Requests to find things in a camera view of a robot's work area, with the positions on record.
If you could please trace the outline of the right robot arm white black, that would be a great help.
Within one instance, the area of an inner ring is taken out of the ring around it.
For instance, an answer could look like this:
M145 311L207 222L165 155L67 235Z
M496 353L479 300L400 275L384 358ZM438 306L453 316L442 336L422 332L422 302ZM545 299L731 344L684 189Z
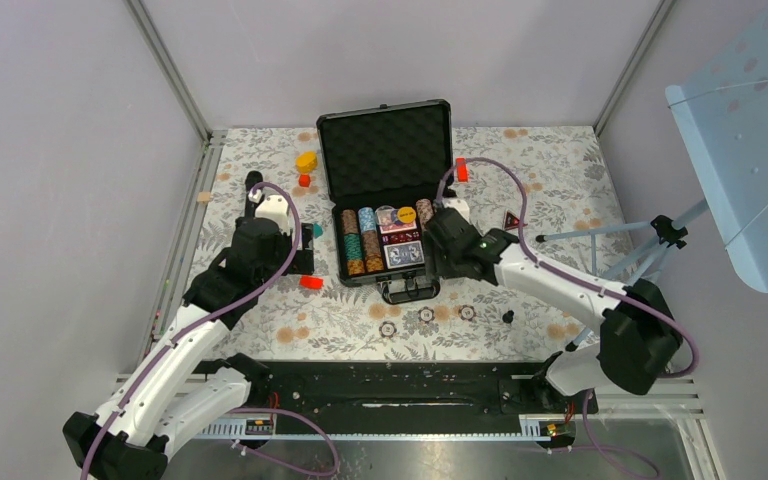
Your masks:
M647 394L683 344L657 286L605 280L541 257L513 234L480 233L453 208L437 211L425 237L443 278L469 278L516 290L571 314L599 342L557 352L544 362L533 386L535 402L557 412L573 395L614 385Z

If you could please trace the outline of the red rectangular block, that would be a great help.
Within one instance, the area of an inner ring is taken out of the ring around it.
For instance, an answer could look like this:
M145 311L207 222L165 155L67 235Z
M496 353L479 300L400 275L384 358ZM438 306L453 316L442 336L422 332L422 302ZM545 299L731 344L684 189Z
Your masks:
M305 289L320 290L324 286L324 279L311 275L304 275L299 280L299 285Z

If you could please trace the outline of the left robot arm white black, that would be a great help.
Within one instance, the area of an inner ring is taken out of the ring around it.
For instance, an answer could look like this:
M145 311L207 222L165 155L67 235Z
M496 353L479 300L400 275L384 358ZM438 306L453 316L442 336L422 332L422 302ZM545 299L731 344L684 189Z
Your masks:
M185 292L175 318L129 379L92 413L63 426L83 479L159 479L174 454L225 413L256 411L271 396L270 370L234 354L215 362L214 377L176 397L220 340L286 274L313 271L313 227L284 232L275 222L240 217L223 248Z

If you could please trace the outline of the yellow dealer button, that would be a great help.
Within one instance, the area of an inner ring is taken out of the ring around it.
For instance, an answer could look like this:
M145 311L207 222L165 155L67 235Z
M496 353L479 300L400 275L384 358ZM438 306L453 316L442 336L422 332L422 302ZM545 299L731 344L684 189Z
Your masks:
M397 222L401 225L413 224L417 219L417 212L413 207L401 207L397 211Z

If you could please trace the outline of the blue playing card deck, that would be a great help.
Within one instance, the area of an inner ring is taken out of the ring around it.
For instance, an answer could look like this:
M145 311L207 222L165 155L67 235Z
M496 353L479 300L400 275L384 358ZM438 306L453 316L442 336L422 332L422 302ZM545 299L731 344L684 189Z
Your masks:
M420 265L425 262L425 255L420 241L385 245L384 258L388 269Z

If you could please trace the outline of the poker chip with die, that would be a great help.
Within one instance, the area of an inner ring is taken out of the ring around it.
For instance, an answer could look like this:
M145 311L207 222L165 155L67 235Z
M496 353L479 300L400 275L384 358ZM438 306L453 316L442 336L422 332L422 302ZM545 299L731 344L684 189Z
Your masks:
M418 310L418 318L424 324L430 323L436 319L435 310L430 307L423 307Z

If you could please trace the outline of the light blue tripod stand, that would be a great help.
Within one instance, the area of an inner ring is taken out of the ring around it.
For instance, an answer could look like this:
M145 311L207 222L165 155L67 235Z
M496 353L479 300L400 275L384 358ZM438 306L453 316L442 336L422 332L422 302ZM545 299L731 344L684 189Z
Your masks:
M675 219L659 215L649 222L640 221L599 228L590 227L581 231L541 234L535 240L538 243L546 243L547 241L588 237L591 243L591 270L598 278L616 280L623 272L628 271L630 283L641 278L655 282L672 253L686 245L687 226L708 210L708 202L702 199ZM607 269L600 270L597 261L597 238L638 230L650 231L652 236Z

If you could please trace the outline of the red playing card deck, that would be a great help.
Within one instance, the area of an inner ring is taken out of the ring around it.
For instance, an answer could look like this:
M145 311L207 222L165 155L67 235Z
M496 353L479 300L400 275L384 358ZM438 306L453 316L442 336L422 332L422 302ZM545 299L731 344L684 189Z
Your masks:
M389 231L383 231L379 226L378 229L382 234L390 234L390 233L396 233L396 232L402 232L402 231L409 231L414 230L417 228L417 219L413 224L408 225L401 225L401 224L393 224L392 228Z

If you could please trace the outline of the floral table mat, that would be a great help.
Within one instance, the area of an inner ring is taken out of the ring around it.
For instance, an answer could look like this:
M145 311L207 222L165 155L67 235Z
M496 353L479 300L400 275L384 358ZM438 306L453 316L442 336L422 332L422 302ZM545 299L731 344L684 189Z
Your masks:
M323 227L314 242L314 273L324 279L324 286L310 290L294 276L282 278L219 341L211 358L243 353L259 360L539 361L580 333L582 326L571 314L483 282L446 280L435 298L403 305L387 304L372 286L341 284L325 172L317 168L311 185L303 188L295 166L300 154L319 148L312 128L240 128L228 133L191 273L204 271L230 243L243 209L245 177L257 170L292 195L304 221ZM472 159L469 181L458 185L456 193L468 202L480 230L501 227L506 211L518 212L517 184L528 196L528 237L623 222L598 141L588 126L461 127L453 132L453 150L458 157ZM607 269L632 248L628 233L599 236L599 269ZM550 241L537 245L536 251L592 272L587 237ZM475 308L473 321L458 316L462 305ZM435 310L434 321L419 321L423 307ZM508 310L515 312L511 324L502 321ZM383 321L396 325L393 338L380 335Z

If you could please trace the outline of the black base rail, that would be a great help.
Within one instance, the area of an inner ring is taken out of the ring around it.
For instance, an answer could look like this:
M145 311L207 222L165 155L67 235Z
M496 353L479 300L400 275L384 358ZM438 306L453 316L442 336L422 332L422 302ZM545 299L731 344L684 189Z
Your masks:
M276 400L338 435L478 435L520 432L520 415L595 414L579 393L551 400L534 389L532 362L267 361L250 405Z

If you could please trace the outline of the black poker chip case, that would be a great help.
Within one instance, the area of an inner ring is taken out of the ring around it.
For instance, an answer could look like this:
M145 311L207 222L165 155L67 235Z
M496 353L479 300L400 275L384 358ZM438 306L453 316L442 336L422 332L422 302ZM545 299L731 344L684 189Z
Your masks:
M451 106L443 99L341 113L316 121L338 258L338 278L347 287L373 286L397 305L429 300L440 283L420 265L350 276L347 273L341 212L362 207L411 206L433 200L439 180L453 165Z

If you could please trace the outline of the clear plastic disc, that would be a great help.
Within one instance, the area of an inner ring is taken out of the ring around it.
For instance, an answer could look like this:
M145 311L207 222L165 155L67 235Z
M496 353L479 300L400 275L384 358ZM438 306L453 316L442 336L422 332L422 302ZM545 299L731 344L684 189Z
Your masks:
M381 206L375 210L376 222L383 231L389 231L394 224L391 220L391 206Z

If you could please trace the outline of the brown chip stack far left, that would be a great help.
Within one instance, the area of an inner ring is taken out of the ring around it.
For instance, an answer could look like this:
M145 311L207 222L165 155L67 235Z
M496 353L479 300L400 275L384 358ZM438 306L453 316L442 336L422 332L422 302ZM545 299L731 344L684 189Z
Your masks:
M362 275L366 272L360 226L354 210L346 209L341 212L341 225L345 247L347 273L350 276Z

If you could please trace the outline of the yellow cylinder block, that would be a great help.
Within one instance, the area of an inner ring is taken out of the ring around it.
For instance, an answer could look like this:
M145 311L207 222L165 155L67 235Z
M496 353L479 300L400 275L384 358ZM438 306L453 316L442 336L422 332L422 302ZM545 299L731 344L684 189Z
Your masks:
M310 174L317 168L318 156L315 151L307 151L300 154L295 160L296 170L302 174Z

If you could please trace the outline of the red block beside case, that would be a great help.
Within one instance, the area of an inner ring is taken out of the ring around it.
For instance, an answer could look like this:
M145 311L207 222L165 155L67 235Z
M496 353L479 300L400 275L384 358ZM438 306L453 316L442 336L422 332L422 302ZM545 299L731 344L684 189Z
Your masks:
M466 183L469 181L467 162L463 157L458 157L456 159L456 178L459 183Z

